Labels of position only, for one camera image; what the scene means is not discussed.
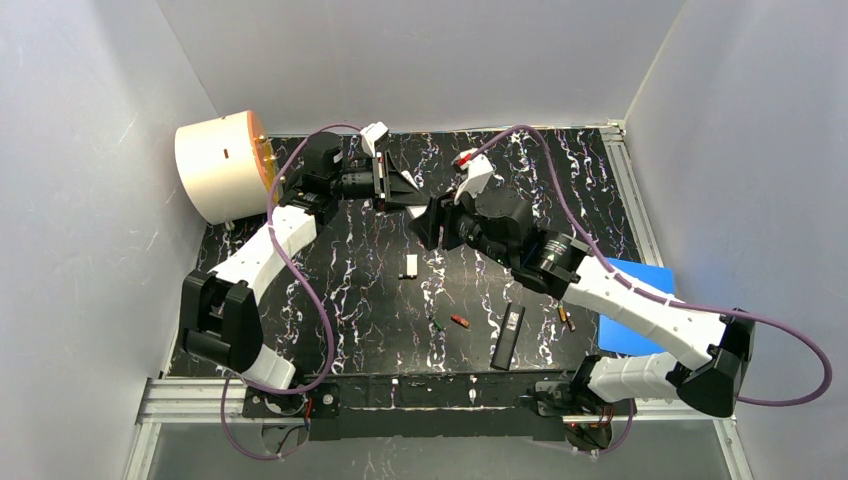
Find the white battery cover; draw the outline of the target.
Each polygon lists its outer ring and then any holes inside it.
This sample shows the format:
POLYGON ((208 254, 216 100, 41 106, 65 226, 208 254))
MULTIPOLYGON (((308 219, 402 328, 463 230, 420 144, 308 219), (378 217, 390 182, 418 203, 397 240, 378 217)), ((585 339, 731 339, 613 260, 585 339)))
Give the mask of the white battery cover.
POLYGON ((418 275, 418 256, 416 254, 406 256, 405 275, 409 278, 415 278, 418 275))

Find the red battery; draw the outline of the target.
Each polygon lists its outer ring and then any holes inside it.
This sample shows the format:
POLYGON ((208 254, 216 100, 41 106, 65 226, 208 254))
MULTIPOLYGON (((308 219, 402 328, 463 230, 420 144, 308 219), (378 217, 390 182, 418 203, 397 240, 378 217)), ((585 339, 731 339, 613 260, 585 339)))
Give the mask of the red battery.
POLYGON ((466 330, 468 330, 470 328, 470 322, 466 318, 464 318, 460 315, 453 314, 450 317, 450 319, 451 319, 452 322, 454 322, 455 324, 461 326, 462 328, 464 328, 466 330))

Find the white remote control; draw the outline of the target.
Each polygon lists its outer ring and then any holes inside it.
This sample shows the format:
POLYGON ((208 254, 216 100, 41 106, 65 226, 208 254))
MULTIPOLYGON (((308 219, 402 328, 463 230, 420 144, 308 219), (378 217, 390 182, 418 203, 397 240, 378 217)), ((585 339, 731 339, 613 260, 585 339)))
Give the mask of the white remote control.
POLYGON ((415 178, 408 170, 403 170, 401 175, 404 181, 413 189, 408 195, 406 211, 411 219, 417 219, 426 212, 429 198, 421 192, 415 178))

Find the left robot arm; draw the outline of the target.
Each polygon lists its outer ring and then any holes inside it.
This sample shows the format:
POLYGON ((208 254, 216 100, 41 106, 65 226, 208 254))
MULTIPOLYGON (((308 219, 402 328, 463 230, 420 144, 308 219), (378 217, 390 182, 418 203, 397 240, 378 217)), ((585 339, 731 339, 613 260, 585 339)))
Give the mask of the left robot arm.
POLYGON ((388 135, 384 123, 372 123, 359 133, 367 167, 348 164, 334 130, 328 126, 307 136, 277 171, 265 224, 227 260, 207 271, 195 270, 183 282, 178 346, 267 393, 313 390, 334 363, 329 316, 294 256, 317 238, 342 200, 369 200, 381 211, 406 210, 415 217, 426 202, 414 180, 379 151, 388 135), (292 384, 293 363, 265 344, 258 312, 267 288, 283 270, 295 276, 313 301, 327 340, 327 358, 318 377, 298 387, 292 384))

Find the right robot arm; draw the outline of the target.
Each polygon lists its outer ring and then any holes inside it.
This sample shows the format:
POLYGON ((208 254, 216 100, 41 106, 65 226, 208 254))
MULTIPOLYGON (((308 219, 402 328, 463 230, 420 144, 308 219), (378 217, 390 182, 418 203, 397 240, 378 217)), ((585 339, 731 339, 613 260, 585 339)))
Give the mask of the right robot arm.
POLYGON ((659 354, 586 357, 570 382, 571 398, 681 400, 713 417, 734 413, 755 332, 746 311, 701 311, 604 264, 588 244, 539 226, 530 203, 506 189, 432 198, 415 208, 409 227, 428 250, 473 248, 523 287, 592 310, 661 346, 659 354))

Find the black remote control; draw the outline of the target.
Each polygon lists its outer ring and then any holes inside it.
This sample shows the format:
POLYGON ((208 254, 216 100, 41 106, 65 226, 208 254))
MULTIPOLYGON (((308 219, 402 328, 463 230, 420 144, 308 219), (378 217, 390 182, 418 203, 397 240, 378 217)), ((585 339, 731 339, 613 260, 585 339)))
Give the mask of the black remote control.
POLYGON ((499 371, 510 369, 525 312, 525 307, 519 304, 507 305, 490 361, 492 369, 499 371))

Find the white cylinder with orange lid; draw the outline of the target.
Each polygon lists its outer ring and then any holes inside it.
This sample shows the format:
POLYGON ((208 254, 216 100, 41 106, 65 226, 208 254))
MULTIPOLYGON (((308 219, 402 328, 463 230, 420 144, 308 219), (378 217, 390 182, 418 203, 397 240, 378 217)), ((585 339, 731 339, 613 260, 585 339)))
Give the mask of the white cylinder with orange lid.
POLYGON ((254 111, 178 128, 174 153, 182 185, 208 223, 218 225, 265 210, 278 167, 254 111))

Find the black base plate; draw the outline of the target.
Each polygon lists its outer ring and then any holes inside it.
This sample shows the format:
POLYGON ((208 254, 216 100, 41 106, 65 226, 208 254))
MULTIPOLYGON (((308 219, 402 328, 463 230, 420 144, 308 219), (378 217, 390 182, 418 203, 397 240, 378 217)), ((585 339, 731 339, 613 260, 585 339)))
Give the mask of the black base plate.
POLYGON ((563 373, 515 370, 339 374, 297 395, 250 387, 247 419, 292 419, 314 441, 378 438, 530 437, 607 445, 630 407, 571 405, 563 373))

